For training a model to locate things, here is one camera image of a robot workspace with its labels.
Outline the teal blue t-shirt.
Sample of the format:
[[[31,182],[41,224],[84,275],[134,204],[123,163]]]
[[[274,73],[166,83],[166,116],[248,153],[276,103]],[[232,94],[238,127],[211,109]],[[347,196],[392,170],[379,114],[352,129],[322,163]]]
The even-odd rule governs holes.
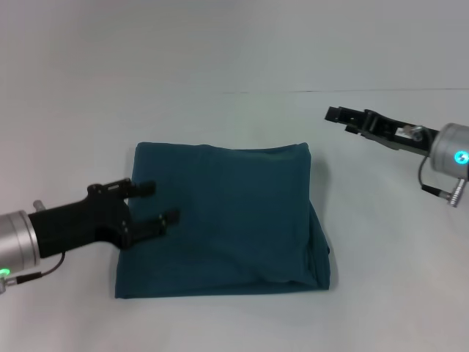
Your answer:
[[[310,200],[306,143],[257,150],[142,142],[132,199],[146,221],[178,209],[167,233],[119,254],[116,298],[257,295],[327,290],[330,249]]]

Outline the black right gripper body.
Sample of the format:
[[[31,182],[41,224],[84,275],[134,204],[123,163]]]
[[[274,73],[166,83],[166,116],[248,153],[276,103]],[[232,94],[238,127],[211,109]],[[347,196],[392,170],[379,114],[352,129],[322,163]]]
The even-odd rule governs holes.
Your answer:
[[[429,155],[438,130],[392,120],[375,111],[365,110],[361,135],[392,150]]]

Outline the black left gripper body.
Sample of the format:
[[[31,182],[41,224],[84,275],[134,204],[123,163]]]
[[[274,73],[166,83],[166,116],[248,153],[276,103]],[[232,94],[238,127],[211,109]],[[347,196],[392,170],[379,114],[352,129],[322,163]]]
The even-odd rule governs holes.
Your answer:
[[[29,214],[40,257],[51,257],[100,241],[119,249],[128,248],[132,221],[125,200],[133,195],[131,182],[94,184],[79,202]]]

